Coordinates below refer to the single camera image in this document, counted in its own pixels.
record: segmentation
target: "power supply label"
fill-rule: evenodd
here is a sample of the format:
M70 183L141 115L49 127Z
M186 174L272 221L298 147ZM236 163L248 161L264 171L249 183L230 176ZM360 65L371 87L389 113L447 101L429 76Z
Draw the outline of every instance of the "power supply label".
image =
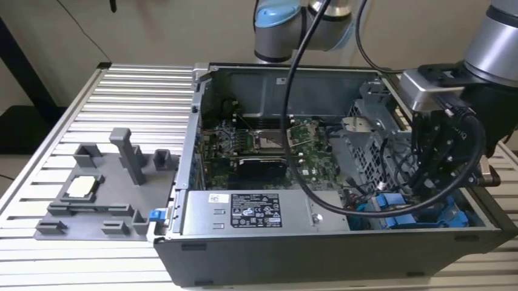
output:
M232 194L232 227L282 227L278 194Z

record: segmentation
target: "wall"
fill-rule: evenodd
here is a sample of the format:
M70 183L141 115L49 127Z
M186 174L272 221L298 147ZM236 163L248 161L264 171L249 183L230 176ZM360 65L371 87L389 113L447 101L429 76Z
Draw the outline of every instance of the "wall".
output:
M361 33L368 57L381 67L457 62L489 0L371 0ZM352 65L367 65L354 49Z
M113 62L253 62L252 0L61 0ZM53 0L0 0L0 16L59 104L77 94L102 54ZM336 64L340 52L305 64Z
M254 61L253 0L118 0L114 14L108 0L61 1L113 62ZM380 65L405 67L459 59L488 0L369 2L368 54ZM0 0L0 16L50 95L66 105L105 61L102 54L54 0ZM302 63L363 65L363 60L352 42L342 51L306 52Z

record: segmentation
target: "circuit board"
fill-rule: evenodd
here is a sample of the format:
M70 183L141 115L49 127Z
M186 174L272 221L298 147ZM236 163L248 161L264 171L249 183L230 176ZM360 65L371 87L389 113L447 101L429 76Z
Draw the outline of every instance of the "circuit board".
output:
M298 189L286 170L280 130L241 130L230 124L221 124L205 130L202 136L206 190ZM340 168L317 122L294 119L288 130L288 143L298 173L310 189L340 190Z

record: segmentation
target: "table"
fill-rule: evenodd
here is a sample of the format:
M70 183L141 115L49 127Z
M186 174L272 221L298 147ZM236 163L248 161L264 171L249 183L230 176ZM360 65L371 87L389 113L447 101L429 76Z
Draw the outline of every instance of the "table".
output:
M35 241L34 226L70 169L79 142L116 152L113 127L132 130L144 153L181 153L192 98L192 68L112 65L97 69L27 165L0 199L0 287L11 290L181 290L170 283L148 242ZM488 188L518 223L518 159L499 144L489 159L501 185ZM493 252L468 255L431 279L234 286L232 290L518 289L518 239Z

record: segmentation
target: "open computer chassis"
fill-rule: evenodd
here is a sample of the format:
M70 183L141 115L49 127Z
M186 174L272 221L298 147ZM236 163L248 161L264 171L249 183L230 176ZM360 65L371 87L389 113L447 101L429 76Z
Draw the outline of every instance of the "open computer chassis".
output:
M174 206L153 229L177 285L431 276L516 235L480 187L396 218L329 213L300 190L280 148L286 67L210 64L194 73ZM404 185L416 161L396 83L367 69L297 70L288 143L305 183L334 206L380 210L425 198Z

